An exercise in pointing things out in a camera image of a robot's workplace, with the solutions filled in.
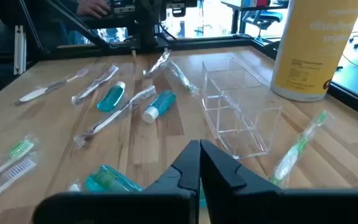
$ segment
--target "yellow canister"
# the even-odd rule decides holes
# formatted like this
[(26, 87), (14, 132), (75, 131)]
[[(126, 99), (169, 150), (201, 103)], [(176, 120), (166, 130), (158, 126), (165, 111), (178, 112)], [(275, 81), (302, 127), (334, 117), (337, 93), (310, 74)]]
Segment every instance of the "yellow canister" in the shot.
[(291, 0), (271, 89), (290, 100), (324, 98), (358, 16), (358, 0)]

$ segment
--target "person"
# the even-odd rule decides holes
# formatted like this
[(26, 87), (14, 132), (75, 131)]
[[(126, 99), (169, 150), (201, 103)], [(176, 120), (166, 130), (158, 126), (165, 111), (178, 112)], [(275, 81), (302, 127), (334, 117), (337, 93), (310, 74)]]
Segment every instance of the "person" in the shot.
[(105, 0), (77, 0), (77, 3), (76, 14), (78, 16), (94, 16), (101, 19), (111, 11), (111, 7)]

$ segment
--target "clear acrylic box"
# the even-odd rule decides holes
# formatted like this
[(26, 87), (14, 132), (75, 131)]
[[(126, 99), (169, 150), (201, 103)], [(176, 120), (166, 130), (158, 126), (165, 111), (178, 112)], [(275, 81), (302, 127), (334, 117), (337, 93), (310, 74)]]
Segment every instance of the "clear acrylic box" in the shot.
[(202, 104), (209, 126), (235, 159), (267, 154), (282, 106), (247, 69), (231, 59), (202, 63)]

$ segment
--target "wrapped toothbrush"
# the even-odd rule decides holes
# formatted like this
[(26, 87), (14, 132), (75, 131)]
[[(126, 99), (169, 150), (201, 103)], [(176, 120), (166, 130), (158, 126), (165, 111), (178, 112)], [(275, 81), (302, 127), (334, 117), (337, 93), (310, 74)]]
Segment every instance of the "wrapped toothbrush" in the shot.
[(80, 77), (84, 77), (85, 75), (89, 74), (89, 71), (91, 70), (92, 67), (85, 67), (81, 70), (79, 70), (77, 72), (77, 74), (71, 78), (67, 78), (67, 79), (64, 79), (64, 80), (61, 80), (61, 81), (58, 81), (58, 82), (53, 82), (45, 87), (40, 87), (40, 88), (37, 88), (36, 90), (26, 94), (25, 96), (19, 98), (16, 102), (15, 102), (15, 105), (18, 106), (18, 105), (21, 105), (23, 103), (26, 103), (28, 101), (31, 101), (39, 96), (42, 96), (46, 93), (49, 93), (53, 90), (56, 90), (58, 88), (60, 88), (61, 86), (64, 86), (65, 84), (69, 83), (69, 82), (72, 82), (74, 81), (76, 78), (80, 78)]
[(322, 111), (317, 117), (313, 118), (313, 120), (309, 123), (308, 128), (306, 128), (306, 130), (304, 130), (303, 133), (299, 135), (298, 140), (296, 140), (291, 149), (275, 167), (273, 171), (273, 177), (270, 179), (273, 184), (280, 187), (284, 187), (286, 185), (285, 182), (288, 181), (292, 168), (299, 160), (305, 147), (313, 139), (314, 134), (316, 133), (316, 129), (323, 125), (323, 122), (326, 120), (326, 116), (327, 111)]
[(180, 79), (180, 82), (183, 84), (184, 88), (192, 95), (197, 96), (199, 93), (198, 87), (190, 82), (190, 80), (184, 75), (183, 71), (177, 66), (173, 61), (169, 60), (169, 69), (170, 71)]
[(126, 102), (107, 119), (93, 125), (82, 135), (75, 136), (73, 140), (77, 143), (78, 147), (82, 147), (87, 141), (90, 141), (94, 135), (99, 133), (105, 126), (114, 123), (115, 121), (118, 121), (122, 117), (126, 116), (130, 111), (137, 108), (142, 102), (155, 95), (155, 93), (155, 86), (148, 86), (145, 90), (137, 93), (132, 99)]
[(91, 192), (127, 191), (139, 192), (143, 188), (108, 165), (102, 165), (91, 173), (85, 181), (85, 187)]
[(148, 72), (143, 71), (143, 75), (146, 78), (153, 78), (155, 75), (163, 71), (169, 63), (169, 55), (171, 51), (165, 51), (158, 61), (148, 70)]
[(34, 152), (37, 144), (37, 139), (28, 134), (16, 145), (11, 147), (6, 154), (2, 154), (0, 156), (0, 173), (5, 171), (13, 163), (27, 155), (29, 152)]
[(110, 66), (109, 69), (105, 73), (103, 73), (100, 78), (97, 78), (96, 80), (92, 81), (92, 83), (88, 87), (86, 87), (86, 89), (82, 90), (78, 95), (73, 96), (72, 103), (74, 105), (79, 105), (83, 101), (83, 99), (86, 98), (91, 92), (93, 92), (98, 87), (102, 86), (102, 84), (110, 80), (118, 71), (118, 69), (119, 68), (115, 65)]
[(28, 155), (0, 175), (0, 194), (35, 166), (35, 154)]

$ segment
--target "wooden table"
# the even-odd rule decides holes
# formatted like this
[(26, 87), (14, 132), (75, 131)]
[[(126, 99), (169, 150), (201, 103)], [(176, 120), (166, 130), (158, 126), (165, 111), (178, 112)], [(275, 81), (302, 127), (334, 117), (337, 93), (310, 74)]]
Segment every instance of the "wooden table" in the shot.
[[(76, 179), (83, 180), (101, 164), (109, 164), (139, 185), (147, 187), (156, 180), (191, 139), (217, 142), (204, 118), (200, 101), (191, 97), (177, 80), (167, 73), (155, 80), (143, 80), (158, 55), (82, 58), (45, 61), (0, 92), (0, 153), (28, 133), (39, 138), (38, 166), (0, 195), (0, 223), (29, 223), (34, 207), (45, 197), (66, 191)], [(232, 58), (270, 82), (274, 61), (251, 47), (173, 52), (171, 59), (188, 78), (202, 86), (202, 61)], [(97, 90), (81, 105), (71, 104), (76, 95), (99, 76), (105, 65), (119, 66), (119, 75)], [(92, 73), (75, 80), (47, 96), (21, 106), (14, 102), (35, 86), (73, 75), (85, 65), (94, 64)], [(73, 141), (107, 114), (96, 104), (116, 81), (126, 83), (126, 93), (133, 96), (145, 86), (154, 84), (157, 91), (172, 89), (176, 104), (154, 124), (141, 120), (147, 104), (99, 133), (87, 149), (77, 149)], [(311, 118), (323, 109), (335, 117), (316, 133), (302, 159), (293, 169), (291, 188), (358, 187), (358, 113), (331, 96), (315, 103), (299, 103), (280, 98), (284, 106), (278, 123), (277, 138), (269, 155), (242, 159), (240, 162), (262, 177), (271, 174)], [(201, 223), (207, 223), (207, 212), (201, 211)]]

